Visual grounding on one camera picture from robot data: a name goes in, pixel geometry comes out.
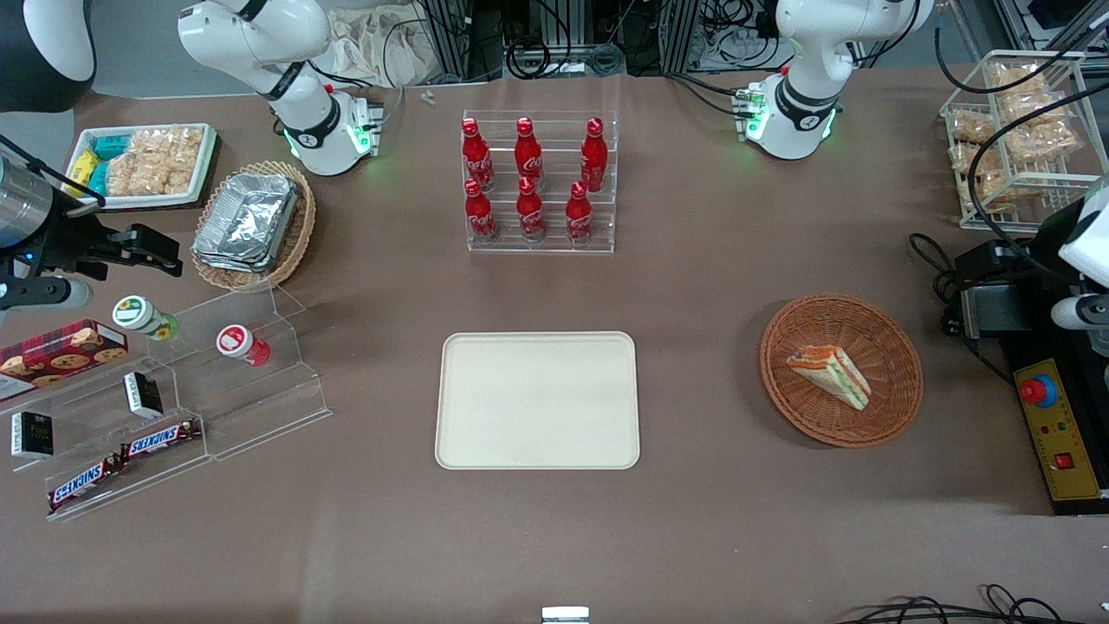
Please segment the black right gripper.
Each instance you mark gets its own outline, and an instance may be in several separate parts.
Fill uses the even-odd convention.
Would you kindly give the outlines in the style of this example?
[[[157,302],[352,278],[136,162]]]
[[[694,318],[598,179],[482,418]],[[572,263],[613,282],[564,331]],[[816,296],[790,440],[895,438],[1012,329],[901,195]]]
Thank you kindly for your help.
[[[55,272],[79,273],[95,280],[106,279],[109,263],[164,272],[171,277],[183,274],[179,259],[150,254],[179,254],[179,241],[143,224],[132,224],[125,231],[106,228],[98,218],[100,207],[83,203],[54,202],[41,241],[35,244],[35,275]]]

